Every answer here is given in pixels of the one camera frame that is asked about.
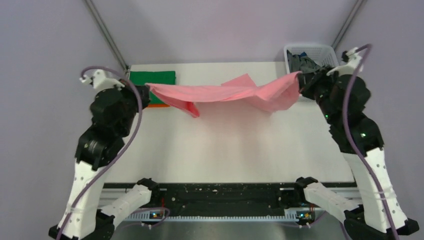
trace pink towel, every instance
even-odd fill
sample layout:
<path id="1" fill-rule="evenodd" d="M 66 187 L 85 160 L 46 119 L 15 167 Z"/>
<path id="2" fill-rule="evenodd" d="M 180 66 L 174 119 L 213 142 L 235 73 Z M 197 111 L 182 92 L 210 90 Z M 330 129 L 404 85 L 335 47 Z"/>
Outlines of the pink towel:
<path id="1" fill-rule="evenodd" d="M 289 109 L 299 98 L 297 74 L 293 72 L 266 85 L 256 86 L 248 74 L 221 86 L 181 86 L 147 83 L 150 91 L 169 106 L 176 107 L 194 118 L 200 116 L 194 103 L 226 102 L 243 99 L 267 112 Z"/>

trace white basket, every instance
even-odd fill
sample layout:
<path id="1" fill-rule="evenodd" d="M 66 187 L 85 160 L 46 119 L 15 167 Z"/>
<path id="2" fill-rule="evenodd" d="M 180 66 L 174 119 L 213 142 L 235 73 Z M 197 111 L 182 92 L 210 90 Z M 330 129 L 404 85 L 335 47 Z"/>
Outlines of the white basket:
<path id="1" fill-rule="evenodd" d="M 331 46 L 315 43 L 293 43 L 284 47 L 284 61 L 287 74 L 290 73 L 287 50 L 293 55 L 305 52 L 308 57 L 320 66 L 330 65 L 337 67 L 339 65 L 336 53 Z"/>

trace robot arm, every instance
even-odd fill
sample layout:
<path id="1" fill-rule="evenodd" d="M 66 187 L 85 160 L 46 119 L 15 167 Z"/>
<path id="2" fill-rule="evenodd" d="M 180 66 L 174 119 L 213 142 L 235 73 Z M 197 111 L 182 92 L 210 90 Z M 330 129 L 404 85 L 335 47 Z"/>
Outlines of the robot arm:
<path id="1" fill-rule="evenodd" d="M 301 94 L 316 101 L 330 125 L 329 132 L 352 170 L 363 204 L 337 195 L 311 177 L 298 179 L 299 195 L 301 200 L 320 206 L 344 223 L 353 240 L 393 239 L 387 214 L 391 215 L 399 235 L 410 235 L 418 231 L 419 226 L 415 220 L 406 217 L 397 201 L 386 169 L 384 143 L 377 124 L 362 113 L 371 93 L 360 77 L 356 78 L 350 94 L 347 119 L 352 138 L 365 163 L 348 142 L 344 130 L 342 102 L 348 82 L 362 59 L 357 49 L 343 53 L 343 60 L 347 64 L 333 69 L 323 67 L 315 73 L 302 75 L 299 85 Z M 366 165 L 370 166 L 378 179 L 382 192 L 378 190 Z M 382 200 L 386 200 L 389 213 L 385 211 Z"/>
<path id="2" fill-rule="evenodd" d="M 66 210 L 59 224 L 50 228 L 49 236 L 61 240 L 110 239 L 128 215 L 150 202 L 152 190 L 157 184 L 144 178 L 112 204 L 98 209 L 106 171 L 72 207 L 82 190 L 105 170 L 123 148 L 123 138 L 129 135 L 138 108 L 134 92 L 122 82 L 109 78 L 104 70 L 96 70 L 92 77 L 84 76 L 80 80 L 97 91 L 90 105 L 92 125 L 79 138 L 75 175 Z M 142 108 L 145 108 L 150 102 L 149 89 L 140 86 L 137 91 L 142 96 Z"/>

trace white tabletop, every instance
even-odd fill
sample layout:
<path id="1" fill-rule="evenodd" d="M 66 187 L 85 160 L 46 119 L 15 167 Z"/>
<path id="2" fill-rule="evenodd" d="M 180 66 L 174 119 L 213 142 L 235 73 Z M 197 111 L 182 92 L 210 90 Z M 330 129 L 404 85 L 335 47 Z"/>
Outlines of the white tabletop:
<path id="1" fill-rule="evenodd" d="M 248 73 L 260 86 L 286 74 L 284 62 L 149 64 L 132 65 L 131 71 L 176 71 L 178 85 L 220 85 Z M 299 100 L 273 114 L 242 100 L 197 106 L 198 118 L 173 107 L 145 109 L 137 136 L 106 182 L 289 183 L 309 176 L 354 181 L 313 101 Z"/>

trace green folded towel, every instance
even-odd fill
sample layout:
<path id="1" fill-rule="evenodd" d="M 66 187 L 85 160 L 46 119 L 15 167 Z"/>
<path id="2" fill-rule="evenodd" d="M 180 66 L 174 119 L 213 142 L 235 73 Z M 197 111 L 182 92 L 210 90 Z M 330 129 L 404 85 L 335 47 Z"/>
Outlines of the green folded towel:
<path id="1" fill-rule="evenodd" d="M 138 86 L 146 83 L 175 85 L 175 71 L 130 71 L 129 80 Z M 157 96 L 150 92 L 149 107 L 168 107 Z"/>

